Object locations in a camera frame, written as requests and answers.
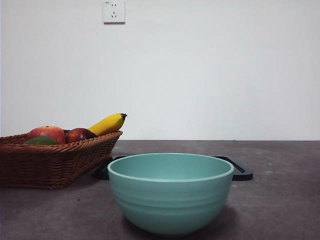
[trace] bowl rim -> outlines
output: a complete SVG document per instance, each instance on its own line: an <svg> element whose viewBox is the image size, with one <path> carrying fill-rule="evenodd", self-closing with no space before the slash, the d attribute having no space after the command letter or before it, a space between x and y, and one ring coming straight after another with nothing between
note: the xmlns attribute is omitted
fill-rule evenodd
<svg viewBox="0 0 320 240"><path fill-rule="evenodd" d="M190 179L165 179L165 178L147 178L147 177L135 177L135 176L129 176L125 174L118 173L114 170L111 169L112 164L118 162L118 161L123 161L124 159L130 159L130 158L136 158L139 156L150 156L150 155L188 155L188 156L200 156L200 157L207 157L207 158L212 158L216 161L223 162L225 164L228 164L230 166L230 170L227 172L224 172L219 175L214 175L214 176L208 176L208 177L199 177L199 178L190 178ZM223 178L227 175L230 175L234 172L235 167L228 161L223 160L221 158L217 158L214 156L209 156L209 155L204 155L204 154L196 154L196 153L181 153L181 152L154 152L154 153L142 153L142 154L135 154L135 155L130 155L130 156L125 156L122 158L119 158L117 160L114 160L110 162L107 165L107 170L109 173L112 173L116 176L125 178L125 179L130 179L130 180L136 180L136 181L143 181L143 182L154 182L154 183L191 183L191 182L203 182L203 181L210 181L214 179L220 179Z"/></svg>

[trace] woven basket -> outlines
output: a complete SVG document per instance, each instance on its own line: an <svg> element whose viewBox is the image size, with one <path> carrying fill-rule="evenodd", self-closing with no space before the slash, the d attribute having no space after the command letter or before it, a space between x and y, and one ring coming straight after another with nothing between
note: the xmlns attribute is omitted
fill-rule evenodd
<svg viewBox="0 0 320 240"><path fill-rule="evenodd" d="M0 186L62 189L111 157L122 131L61 145L26 145L27 133L0 137Z"/></svg>

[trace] gray countertop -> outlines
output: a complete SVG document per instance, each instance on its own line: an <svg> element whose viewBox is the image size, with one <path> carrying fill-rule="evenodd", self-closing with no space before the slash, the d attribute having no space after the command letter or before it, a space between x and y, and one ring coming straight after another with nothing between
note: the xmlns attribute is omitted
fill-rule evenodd
<svg viewBox="0 0 320 240"><path fill-rule="evenodd" d="M320 239L320 141L119 140L113 156L155 152L228 156L253 170L186 240ZM123 217L108 180L93 171L59 190L0 188L1 240L163 239Z"/></svg>

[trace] teal bowl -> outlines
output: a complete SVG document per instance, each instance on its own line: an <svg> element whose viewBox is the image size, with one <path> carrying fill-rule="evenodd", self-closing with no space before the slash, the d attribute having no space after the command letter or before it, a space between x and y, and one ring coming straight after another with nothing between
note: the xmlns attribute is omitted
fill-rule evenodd
<svg viewBox="0 0 320 240"><path fill-rule="evenodd" d="M148 153L107 166L112 192L134 225L165 237L188 235L209 224L226 203L234 166L188 153Z"/></svg>

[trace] basket rim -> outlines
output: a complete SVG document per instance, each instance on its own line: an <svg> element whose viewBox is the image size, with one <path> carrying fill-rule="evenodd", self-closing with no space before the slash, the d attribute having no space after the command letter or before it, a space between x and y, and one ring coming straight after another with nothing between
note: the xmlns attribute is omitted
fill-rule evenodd
<svg viewBox="0 0 320 240"><path fill-rule="evenodd" d="M31 145L31 144L14 144L14 143L1 143L3 139L8 138L17 138L23 135L27 135L27 133L16 134L12 136L3 136L0 137L0 153L3 151L21 151L21 152L68 152L75 151L77 149L84 149L95 146L97 144L112 142L117 140L123 134L122 131L118 130L115 132L111 132L102 136L97 136L90 139L85 139L81 141L69 142L65 144L55 144L55 145Z"/></svg>

